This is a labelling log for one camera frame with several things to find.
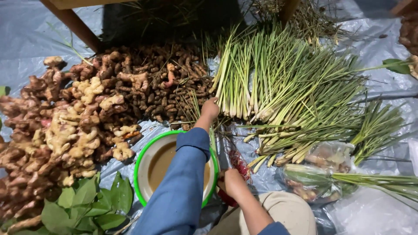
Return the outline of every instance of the blue sleeve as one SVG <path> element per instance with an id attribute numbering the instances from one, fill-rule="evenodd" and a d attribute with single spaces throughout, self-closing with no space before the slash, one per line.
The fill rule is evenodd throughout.
<path id="1" fill-rule="evenodd" d="M 192 235 L 199 225 L 209 135 L 193 128 L 177 136 L 176 155 L 139 218 L 133 235 Z"/>
<path id="2" fill-rule="evenodd" d="M 265 227 L 258 235 L 290 235 L 285 226 L 280 222 L 274 222 Z"/>

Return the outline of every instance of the beige pants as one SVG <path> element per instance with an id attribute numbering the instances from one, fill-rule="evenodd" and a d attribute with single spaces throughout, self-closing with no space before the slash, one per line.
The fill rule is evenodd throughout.
<path id="1" fill-rule="evenodd" d="M 256 196 L 274 221 L 282 223 L 291 235 L 316 235 L 314 214 L 299 196 L 287 192 L 269 192 Z M 208 235 L 249 235 L 239 207 L 229 207 Z"/>

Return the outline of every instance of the pile of ginger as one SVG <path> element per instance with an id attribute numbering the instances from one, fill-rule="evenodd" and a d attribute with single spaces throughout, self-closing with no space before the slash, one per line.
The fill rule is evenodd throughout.
<path id="1" fill-rule="evenodd" d="M 197 54 L 179 44 L 122 46 L 66 73 L 61 57 L 46 58 L 46 72 L 30 76 L 20 98 L 0 97 L 4 124 L 13 129 L 10 142 L 0 143 L 0 168 L 8 174 L 0 179 L 0 220 L 28 218 L 13 231 L 37 225 L 44 199 L 56 200 L 75 178 L 92 177 L 98 163 L 134 156 L 138 121 L 188 121 L 191 92 L 199 105 L 212 97 Z"/>

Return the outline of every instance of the person's arm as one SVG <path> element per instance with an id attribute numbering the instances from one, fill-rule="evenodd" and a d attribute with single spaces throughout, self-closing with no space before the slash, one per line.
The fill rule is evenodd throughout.
<path id="1" fill-rule="evenodd" d="M 240 206 L 250 235 L 289 235 L 286 228 L 273 218 L 251 194 L 246 182 L 237 169 L 228 169 L 224 174 L 221 188 Z"/>
<path id="2" fill-rule="evenodd" d="M 135 225 L 134 235 L 191 235 L 199 225 L 204 168 L 210 158 L 210 117 L 219 113 L 217 106 L 215 111 L 207 109 L 211 104 L 204 104 L 192 130 L 178 135 L 176 155 Z"/>

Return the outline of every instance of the brown liquid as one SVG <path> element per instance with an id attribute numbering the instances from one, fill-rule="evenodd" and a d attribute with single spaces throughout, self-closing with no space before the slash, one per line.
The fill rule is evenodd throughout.
<path id="1" fill-rule="evenodd" d="M 163 180 L 168 166 L 171 163 L 174 155 L 176 154 L 176 143 L 171 142 L 161 147 L 157 153 L 151 159 L 150 166 L 148 168 L 148 182 L 150 183 L 151 190 L 154 192 L 158 185 Z M 210 169 L 209 163 L 205 165 L 205 172 L 203 176 L 203 189 L 209 183 Z"/>

